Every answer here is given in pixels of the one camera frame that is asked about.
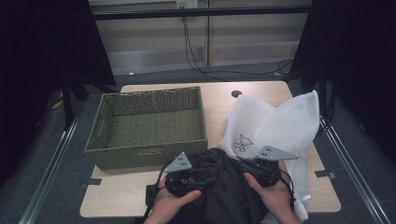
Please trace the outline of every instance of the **gray carpet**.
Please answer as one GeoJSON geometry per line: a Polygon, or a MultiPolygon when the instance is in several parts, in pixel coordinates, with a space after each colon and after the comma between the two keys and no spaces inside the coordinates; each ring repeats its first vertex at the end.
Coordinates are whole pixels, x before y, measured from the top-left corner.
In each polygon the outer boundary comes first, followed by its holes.
{"type": "MultiPolygon", "coordinates": [[[[222,66],[213,68],[215,69],[265,73],[276,70],[277,63],[222,66]]],[[[273,74],[257,76],[210,73],[209,75],[228,81],[280,79],[273,74]]],[[[219,81],[190,69],[115,78],[117,87],[113,89],[117,91],[128,84],[219,81]]],[[[288,85],[294,96],[302,93],[299,79],[289,82],[288,85]]],[[[87,87],[87,89],[91,93],[87,101],[73,101],[75,111],[81,109],[78,125],[35,223],[133,223],[131,218],[84,218],[79,214],[85,193],[80,183],[91,176],[94,166],[92,161],[84,155],[83,150],[102,94],[92,87],[87,87]]],[[[339,133],[363,177],[386,209],[390,220],[395,222],[396,215],[393,211],[396,209],[396,192],[394,191],[396,165],[382,154],[375,140],[368,133],[361,132],[358,119],[339,98],[335,101],[332,125],[339,133]]],[[[21,219],[62,137],[63,127],[64,111],[62,108],[46,111],[31,150],[23,158],[14,176],[0,188],[0,223],[18,223],[21,219]]],[[[332,148],[326,133],[320,133],[314,143],[326,170],[336,172],[338,175],[332,180],[332,184],[340,199],[342,209],[335,214],[309,214],[309,219],[305,223],[375,223],[353,186],[344,165],[332,148]]]]}

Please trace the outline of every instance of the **table top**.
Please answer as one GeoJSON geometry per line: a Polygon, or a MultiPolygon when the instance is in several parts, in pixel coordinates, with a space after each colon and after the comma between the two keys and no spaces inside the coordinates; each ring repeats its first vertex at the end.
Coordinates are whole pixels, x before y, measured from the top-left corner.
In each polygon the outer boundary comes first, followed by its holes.
{"type": "MultiPolygon", "coordinates": [[[[185,87],[201,87],[205,111],[208,148],[216,147],[224,135],[223,121],[233,106],[232,91],[261,98],[278,107],[292,96],[285,82],[208,82],[154,85],[128,85],[121,92],[153,91],[185,87]]],[[[308,213],[333,213],[341,204],[329,177],[317,178],[315,171],[324,170],[314,144],[306,156],[308,194],[312,197],[306,205],[308,213]]],[[[161,166],[139,167],[101,171],[94,167],[92,178],[101,178],[100,185],[89,185],[80,207],[83,217],[141,217],[146,211],[146,185],[156,182],[161,166]]]]}

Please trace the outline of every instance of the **hand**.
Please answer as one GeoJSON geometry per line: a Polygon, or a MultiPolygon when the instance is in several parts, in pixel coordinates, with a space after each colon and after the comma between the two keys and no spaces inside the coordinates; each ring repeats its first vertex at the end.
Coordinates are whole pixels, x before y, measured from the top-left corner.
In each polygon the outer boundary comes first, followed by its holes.
{"type": "Polygon", "coordinates": [[[202,192],[198,189],[189,192],[181,198],[169,193],[168,189],[165,188],[165,177],[159,183],[158,192],[154,205],[148,219],[145,224],[164,224],[168,223],[177,214],[178,210],[187,203],[191,203],[199,196],[202,192]]]}
{"type": "MultiPolygon", "coordinates": [[[[283,161],[279,161],[279,168],[283,172],[288,172],[283,161]]],[[[290,182],[287,175],[283,173],[281,175],[288,183],[290,182]]],[[[244,173],[244,176],[250,187],[260,194],[265,207],[268,208],[280,223],[301,223],[290,208],[290,197],[292,195],[289,195],[288,187],[282,181],[277,181],[271,187],[262,188],[253,175],[244,173]]]]}

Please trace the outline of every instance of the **fabric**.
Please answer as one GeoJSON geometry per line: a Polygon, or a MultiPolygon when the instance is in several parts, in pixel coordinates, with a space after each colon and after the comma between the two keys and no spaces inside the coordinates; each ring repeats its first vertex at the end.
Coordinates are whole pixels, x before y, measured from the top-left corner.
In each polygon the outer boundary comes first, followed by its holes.
{"type": "Polygon", "coordinates": [[[232,158],[244,159],[255,158],[265,146],[296,154],[298,160],[285,161],[285,164],[294,184],[294,212],[304,221],[308,219],[301,200],[307,195],[305,158],[318,126],[315,91],[294,97],[278,108],[257,97],[239,95],[224,121],[225,134],[218,148],[232,158]]]}
{"type": "Polygon", "coordinates": [[[263,220],[268,210],[260,195],[248,185],[236,160],[218,148],[189,160],[194,168],[207,168],[192,179],[217,179],[203,190],[200,198],[183,206],[171,224],[256,224],[263,220]]]}

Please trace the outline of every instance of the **green wicker basket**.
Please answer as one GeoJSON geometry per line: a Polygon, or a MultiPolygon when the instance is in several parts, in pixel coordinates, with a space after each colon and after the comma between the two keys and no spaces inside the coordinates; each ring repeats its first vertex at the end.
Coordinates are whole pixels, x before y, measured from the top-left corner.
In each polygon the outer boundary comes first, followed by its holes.
{"type": "Polygon", "coordinates": [[[207,150],[199,87],[104,94],[85,153],[101,170],[165,164],[207,150]]]}

